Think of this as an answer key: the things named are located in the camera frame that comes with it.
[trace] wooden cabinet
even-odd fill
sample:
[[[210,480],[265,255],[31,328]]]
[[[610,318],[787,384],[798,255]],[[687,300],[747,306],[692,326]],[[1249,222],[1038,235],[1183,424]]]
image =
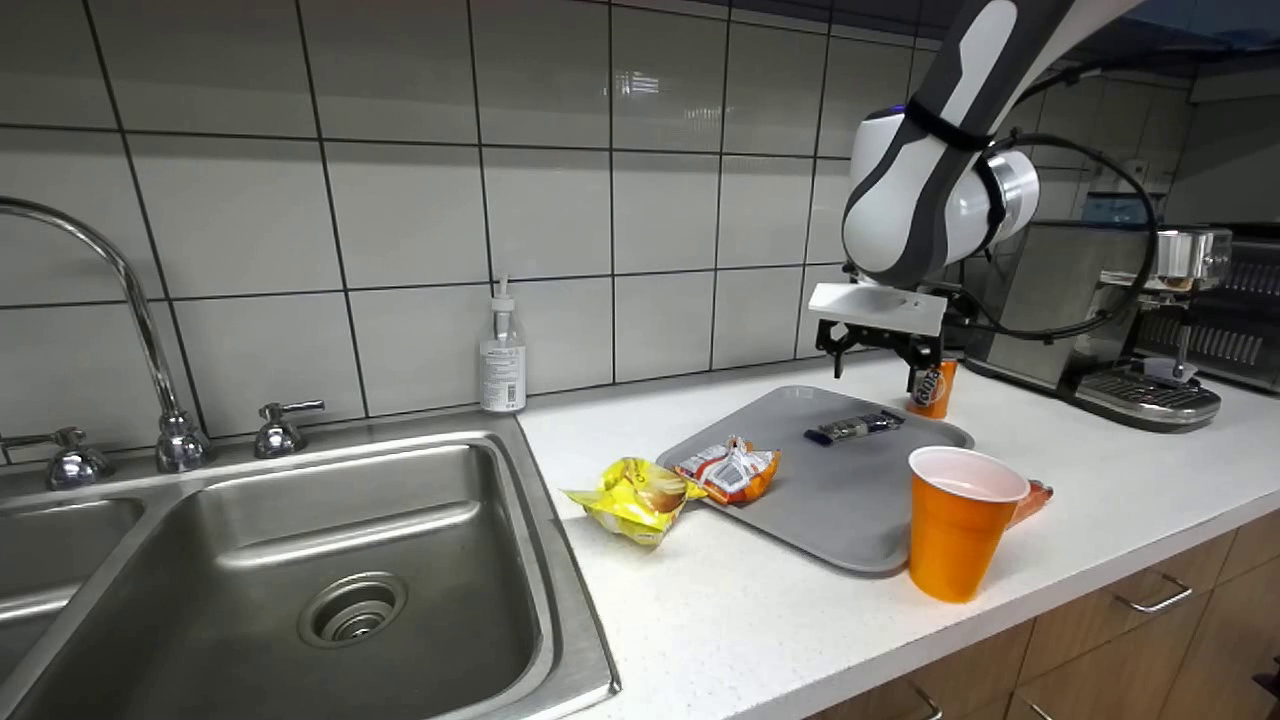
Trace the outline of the wooden cabinet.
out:
[[[1042,617],[1009,716],[1162,716],[1223,558],[1213,540]]]
[[[1264,566],[1280,558],[1280,514],[1255,521],[1255,526],[1246,526],[1234,540],[1234,558],[1223,566],[1223,579]]]
[[[1223,579],[1213,593],[1200,633],[1170,693],[1163,720],[1205,720],[1205,716],[1267,720],[1280,709],[1280,700],[1264,693],[1253,677],[1276,674],[1276,658],[1280,658],[1280,536],[1273,545],[1273,561],[1253,566],[1249,573]]]
[[[1066,659],[1078,659],[1101,644],[1111,644],[1146,627],[1150,619],[1163,617],[1162,604],[1170,604],[1171,612],[1179,596],[1205,596],[1223,558],[1229,558],[1229,536],[1042,617],[1022,677],[1044,677]]]
[[[880,685],[841,709],[827,709],[823,720],[921,720],[921,716],[956,716],[956,720],[999,720],[1009,688],[1018,685],[1022,658],[1034,627],[1022,624],[992,639],[981,639],[956,658],[946,658],[904,680]]]
[[[871,688],[823,720],[1267,720],[1280,514]]]

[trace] stainless steel sink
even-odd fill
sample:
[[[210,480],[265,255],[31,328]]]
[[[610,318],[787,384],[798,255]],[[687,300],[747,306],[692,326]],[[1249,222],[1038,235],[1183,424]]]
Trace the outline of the stainless steel sink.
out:
[[[142,503],[68,502],[0,514],[0,685],[125,540]]]
[[[25,653],[0,713],[560,716],[615,685],[512,420],[363,429],[168,487],[113,558],[85,561],[99,573]],[[95,487],[85,508],[131,493]]]

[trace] plastic cup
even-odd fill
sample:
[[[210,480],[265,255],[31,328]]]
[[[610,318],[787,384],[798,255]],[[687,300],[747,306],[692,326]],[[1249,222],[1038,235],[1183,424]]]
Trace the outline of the plastic cup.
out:
[[[935,365],[928,399],[916,399],[916,398],[913,398],[908,409],[913,409],[916,415],[928,415],[928,420],[948,420],[948,413],[952,413],[952,389],[956,389],[956,369],[960,369],[960,359],[956,359],[956,355],[946,355],[946,359]]]
[[[908,575],[935,599],[964,604],[990,575],[1028,480],[972,448],[916,448]]]

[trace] pump bottle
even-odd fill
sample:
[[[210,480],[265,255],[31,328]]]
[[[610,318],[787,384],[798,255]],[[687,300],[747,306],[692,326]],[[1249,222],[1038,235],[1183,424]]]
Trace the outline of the pump bottle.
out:
[[[517,333],[517,300],[507,275],[502,281],[492,307],[492,336],[482,341],[482,409],[485,413],[522,413],[528,354]]]

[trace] white countertop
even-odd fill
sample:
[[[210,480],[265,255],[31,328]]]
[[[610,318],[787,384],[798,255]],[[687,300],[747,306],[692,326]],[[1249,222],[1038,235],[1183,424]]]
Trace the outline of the white countertop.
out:
[[[1058,498],[1004,536],[972,604],[928,599],[908,575],[846,575],[707,508],[645,553],[560,493],[592,487],[615,457],[659,457],[769,389],[902,405],[904,371],[859,355],[846,381],[810,365],[577,394],[522,415],[626,685],[588,716],[810,716],[1280,508],[1273,398],[1213,384],[1221,415],[1162,435],[975,371],[960,371],[948,420]]]

